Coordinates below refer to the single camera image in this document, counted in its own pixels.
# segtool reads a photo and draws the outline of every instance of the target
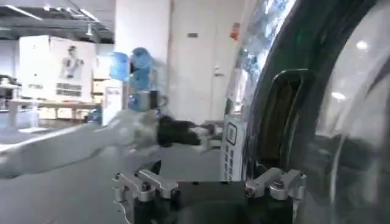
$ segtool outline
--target white door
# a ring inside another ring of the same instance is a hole
[[[238,41],[230,37],[234,24],[239,24],[244,10],[243,0],[219,0],[216,28],[214,74],[212,76],[211,120],[223,120],[226,91],[235,64]]]
[[[223,118],[236,47],[229,36],[243,2],[173,0],[168,94],[169,110],[176,119],[199,124]]]

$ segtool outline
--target silver clamp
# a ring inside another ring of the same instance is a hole
[[[171,199],[172,192],[179,187],[176,181],[167,180],[149,170],[139,171],[138,178],[156,188],[165,199]]]
[[[283,171],[278,168],[271,168],[263,173],[260,177],[250,180],[246,183],[246,190],[253,198],[264,196],[265,189],[273,182],[280,179]]]
[[[269,193],[276,200],[286,200],[288,196],[302,200],[306,191],[306,175],[299,170],[290,170],[281,179],[273,182]]]
[[[134,198],[147,202],[154,199],[155,188],[134,175],[124,176],[119,173],[113,179],[116,183],[114,187],[115,201],[126,201],[126,192],[131,191]]]

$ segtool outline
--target person on poster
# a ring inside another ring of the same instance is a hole
[[[80,80],[84,61],[77,58],[77,48],[70,46],[68,56],[62,60],[61,78]]]

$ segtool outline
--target ceiling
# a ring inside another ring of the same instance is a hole
[[[14,5],[42,20],[16,12],[5,5]],[[87,10],[98,22],[88,17]],[[112,43],[115,17],[113,0],[0,0],[0,39],[52,35],[72,40]],[[87,35],[91,26],[92,35]]]

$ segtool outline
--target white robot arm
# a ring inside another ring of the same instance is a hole
[[[47,172],[89,159],[107,146],[145,149],[172,143],[200,145],[191,122],[158,118],[154,111],[119,112],[104,127],[84,124],[49,133],[18,144],[0,147],[0,178]]]

